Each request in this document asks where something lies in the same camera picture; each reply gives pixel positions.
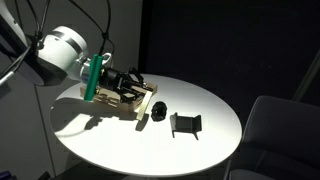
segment white round table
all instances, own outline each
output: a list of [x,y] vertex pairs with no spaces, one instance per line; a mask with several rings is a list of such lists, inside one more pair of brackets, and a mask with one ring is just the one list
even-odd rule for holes
[[[142,121],[105,104],[83,101],[80,86],[65,90],[51,110],[56,137],[73,153],[101,168],[139,177],[172,177],[206,170],[230,156],[242,129],[235,112],[223,100],[196,85],[144,74],[158,85]],[[163,101],[166,119],[154,122],[152,106]],[[171,133],[170,116],[202,117],[198,139]]]

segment table leg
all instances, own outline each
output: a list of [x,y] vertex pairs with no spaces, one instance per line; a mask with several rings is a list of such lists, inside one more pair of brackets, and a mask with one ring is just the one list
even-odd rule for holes
[[123,178],[122,180],[159,180],[159,179],[153,178],[153,177],[127,176],[127,177]]

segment green gripper part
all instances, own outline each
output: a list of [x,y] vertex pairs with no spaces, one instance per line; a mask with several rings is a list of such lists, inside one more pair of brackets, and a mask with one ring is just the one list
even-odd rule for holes
[[86,93],[84,94],[85,101],[92,101],[98,79],[100,76],[100,70],[102,65],[103,57],[97,54],[93,55],[93,59],[90,62],[90,75],[87,83]]

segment dark wall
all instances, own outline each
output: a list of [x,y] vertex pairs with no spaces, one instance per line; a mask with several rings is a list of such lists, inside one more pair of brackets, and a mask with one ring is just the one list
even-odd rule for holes
[[[243,123],[259,95],[291,99],[320,48],[318,0],[153,0],[143,16],[140,70],[213,92]],[[319,83],[304,102],[320,105]]]

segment wooden base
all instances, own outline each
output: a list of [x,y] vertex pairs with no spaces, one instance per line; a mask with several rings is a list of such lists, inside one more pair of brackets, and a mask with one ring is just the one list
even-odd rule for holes
[[[148,87],[153,89],[152,96],[157,93],[158,86],[147,83]],[[80,87],[80,96],[84,97],[84,94],[86,92],[86,85]],[[147,91],[145,89],[139,88],[139,87],[133,87],[135,90],[146,93]],[[98,103],[104,103],[109,106],[115,107],[121,111],[125,112],[134,112],[142,103],[143,97],[139,97],[137,100],[131,102],[131,103],[120,103],[120,96],[113,91],[110,91],[108,89],[100,88],[98,90],[98,93],[93,97],[93,102]]]

